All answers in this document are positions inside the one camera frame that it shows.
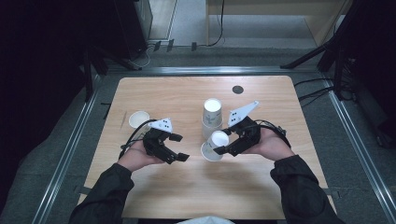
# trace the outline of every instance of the black sleeve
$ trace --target black sleeve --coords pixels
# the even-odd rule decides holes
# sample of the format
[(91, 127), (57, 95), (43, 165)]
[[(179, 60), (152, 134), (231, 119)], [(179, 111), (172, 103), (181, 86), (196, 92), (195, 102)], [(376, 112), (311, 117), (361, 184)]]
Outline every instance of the black sleeve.
[(125, 200), (134, 187), (131, 174), (117, 163), (104, 171), (85, 200), (73, 210), (69, 223), (122, 223)]
[(291, 223), (344, 223), (332, 210), (324, 190), (300, 156), (275, 162), (271, 177), (280, 187), (285, 218)]

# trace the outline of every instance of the white cup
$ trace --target white cup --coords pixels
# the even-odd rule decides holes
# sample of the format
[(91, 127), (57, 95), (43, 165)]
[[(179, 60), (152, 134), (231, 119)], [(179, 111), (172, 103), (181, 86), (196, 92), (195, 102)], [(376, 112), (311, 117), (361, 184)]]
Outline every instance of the white cup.
[(218, 127), (222, 123), (220, 100), (210, 98), (205, 101), (202, 121), (207, 127)]
[(204, 120), (202, 120), (202, 136), (204, 137), (204, 139), (208, 139), (214, 131), (220, 131), (221, 129), (222, 129), (222, 121), (221, 124), (218, 125), (217, 127), (209, 127), (206, 126)]
[[(129, 117), (129, 125), (134, 129), (138, 128), (142, 123), (149, 120), (149, 114), (146, 111), (136, 111), (134, 112), (131, 117)], [(142, 139), (143, 136), (150, 130), (148, 124), (144, 125), (142, 128), (134, 134), (133, 140)]]
[(201, 152), (208, 161), (220, 161), (223, 155), (219, 155), (213, 149), (216, 147), (225, 147), (230, 142), (227, 133), (215, 131), (210, 135), (206, 142), (201, 146)]

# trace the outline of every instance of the person's right hand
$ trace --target person's right hand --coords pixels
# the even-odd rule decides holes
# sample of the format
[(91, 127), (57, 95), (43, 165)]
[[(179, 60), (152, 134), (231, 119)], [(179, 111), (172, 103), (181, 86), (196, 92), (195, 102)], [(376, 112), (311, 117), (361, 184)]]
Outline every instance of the person's right hand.
[(261, 135), (260, 142), (244, 151), (243, 154), (259, 154), (271, 161), (278, 161), (295, 155), (273, 131), (262, 128)]

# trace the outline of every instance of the person's right arm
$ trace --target person's right arm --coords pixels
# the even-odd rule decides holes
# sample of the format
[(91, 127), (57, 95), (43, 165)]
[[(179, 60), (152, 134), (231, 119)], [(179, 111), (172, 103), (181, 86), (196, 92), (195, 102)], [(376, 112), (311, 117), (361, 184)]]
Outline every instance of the person's right arm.
[(335, 212), (311, 169), (274, 132), (262, 128), (259, 144), (245, 154), (259, 154), (274, 161), (271, 177), (279, 185), (288, 223), (344, 223)]

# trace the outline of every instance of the hand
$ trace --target hand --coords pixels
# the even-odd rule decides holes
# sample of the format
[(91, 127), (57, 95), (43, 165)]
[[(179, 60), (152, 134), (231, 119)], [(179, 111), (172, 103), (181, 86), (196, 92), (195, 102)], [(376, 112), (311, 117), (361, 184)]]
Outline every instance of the hand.
[(244, 154), (259, 154), (271, 161), (278, 161), (295, 155), (273, 131), (261, 128), (261, 135), (260, 142), (244, 151)]
[(149, 156), (143, 146), (143, 141), (137, 141), (128, 148), (117, 163), (133, 172), (147, 165), (163, 163), (163, 161), (154, 156)]

